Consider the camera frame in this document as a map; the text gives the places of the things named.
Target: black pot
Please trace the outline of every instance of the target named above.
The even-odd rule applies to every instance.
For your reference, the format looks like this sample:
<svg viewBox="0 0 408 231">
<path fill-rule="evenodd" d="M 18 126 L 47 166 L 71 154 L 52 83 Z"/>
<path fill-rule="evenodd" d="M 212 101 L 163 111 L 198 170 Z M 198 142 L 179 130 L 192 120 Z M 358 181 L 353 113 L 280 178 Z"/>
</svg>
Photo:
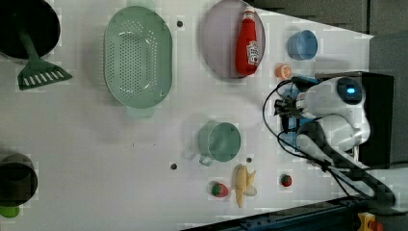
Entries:
<svg viewBox="0 0 408 231">
<path fill-rule="evenodd" d="M 13 154 L 0 163 L 0 206 L 15 207 L 27 202 L 37 186 L 38 178 L 28 157 Z"/>
<path fill-rule="evenodd" d="M 48 54 L 57 45 L 60 20 L 48 3 L 43 0 L 0 0 L 0 52 L 13 58 L 28 59 L 13 24 L 14 13 L 23 22 L 40 56 Z"/>
</svg>

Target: blue light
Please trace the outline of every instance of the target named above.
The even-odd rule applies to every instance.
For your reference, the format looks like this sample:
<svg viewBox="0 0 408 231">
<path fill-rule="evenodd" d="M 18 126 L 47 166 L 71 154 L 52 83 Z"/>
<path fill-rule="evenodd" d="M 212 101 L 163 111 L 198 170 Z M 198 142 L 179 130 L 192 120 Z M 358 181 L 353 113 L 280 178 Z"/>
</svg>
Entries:
<svg viewBox="0 0 408 231">
<path fill-rule="evenodd" d="M 356 89 L 347 89 L 347 93 L 355 93 Z"/>
</svg>

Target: green mug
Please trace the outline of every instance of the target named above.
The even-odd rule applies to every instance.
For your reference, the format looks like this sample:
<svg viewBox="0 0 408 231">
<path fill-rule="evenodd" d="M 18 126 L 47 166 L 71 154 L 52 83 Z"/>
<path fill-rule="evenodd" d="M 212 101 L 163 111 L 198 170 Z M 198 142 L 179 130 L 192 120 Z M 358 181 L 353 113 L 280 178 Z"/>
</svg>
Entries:
<svg viewBox="0 0 408 231">
<path fill-rule="evenodd" d="M 198 134 L 198 146 L 203 166 L 210 166 L 213 160 L 231 161 L 241 148 L 240 131 L 231 123 L 210 121 Z"/>
</svg>

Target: spatula handle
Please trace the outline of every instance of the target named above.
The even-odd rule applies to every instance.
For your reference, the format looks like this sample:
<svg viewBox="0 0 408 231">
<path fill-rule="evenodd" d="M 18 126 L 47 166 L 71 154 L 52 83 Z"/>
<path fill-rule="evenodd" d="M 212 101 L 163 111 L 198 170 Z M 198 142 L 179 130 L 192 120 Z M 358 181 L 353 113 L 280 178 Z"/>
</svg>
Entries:
<svg viewBox="0 0 408 231">
<path fill-rule="evenodd" d="M 27 30 L 25 29 L 25 26 L 23 25 L 21 20 L 22 19 L 18 15 L 16 14 L 13 15 L 13 23 L 15 29 L 18 32 L 18 35 L 20 37 L 21 42 L 24 45 L 28 57 L 30 58 L 30 60 L 38 60 L 39 56 L 37 54 L 36 47 L 34 46 L 33 41 L 28 35 Z"/>
</svg>

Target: white table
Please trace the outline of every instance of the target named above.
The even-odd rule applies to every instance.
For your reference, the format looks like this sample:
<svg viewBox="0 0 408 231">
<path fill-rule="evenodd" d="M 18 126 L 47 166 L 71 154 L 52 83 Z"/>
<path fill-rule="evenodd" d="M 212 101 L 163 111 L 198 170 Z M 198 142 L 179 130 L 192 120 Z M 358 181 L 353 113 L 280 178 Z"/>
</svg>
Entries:
<svg viewBox="0 0 408 231">
<path fill-rule="evenodd" d="M 277 147 L 261 109 L 278 83 L 277 63 L 306 76 L 367 70 L 370 36 L 258 10 L 267 33 L 259 70 L 243 80 L 223 79 L 207 66 L 197 42 L 199 22 L 217 0 L 155 0 L 173 36 L 173 86 L 152 118 L 137 120 L 103 79 L 104 30 L 124 1 L 48 2 L 60 15 L 62 39 L 47 60 L 74 77 L 19 91 L 16 75 L 23 65 L 0 58 L 1 145 L 29 155 L 38 169 L 38 192 L 20 216 L 0 218 L 2 230 L 178 230 L 344 196 L 330 175 Z M 285 44 L 305 29 L 319 38 L 319 53 L 295 62 Z M 233 161 L 204 167 L 195 139 L 210 119 L 236 124 L 243 145 Z M 212 197 L 209 183 L 231 187 L 234 168 L 247 157 L 253 159 L 249 169 L 257 170 L 258 194 L 246 197 L 241 209 L 234 192 Z M 285 172 L 293 177 L 289 190 L 278 185 Z"/>
</svg>

